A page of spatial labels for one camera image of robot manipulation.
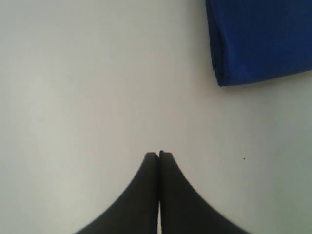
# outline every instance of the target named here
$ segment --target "white floor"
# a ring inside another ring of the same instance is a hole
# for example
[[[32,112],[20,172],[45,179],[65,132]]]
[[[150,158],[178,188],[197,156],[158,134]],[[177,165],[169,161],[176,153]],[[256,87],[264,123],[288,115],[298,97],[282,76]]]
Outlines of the white floor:
[[[161,149],[240,227],[312,233],[312,73],[219,88],[204,0],[0,4],[0,233],[77,231]]]

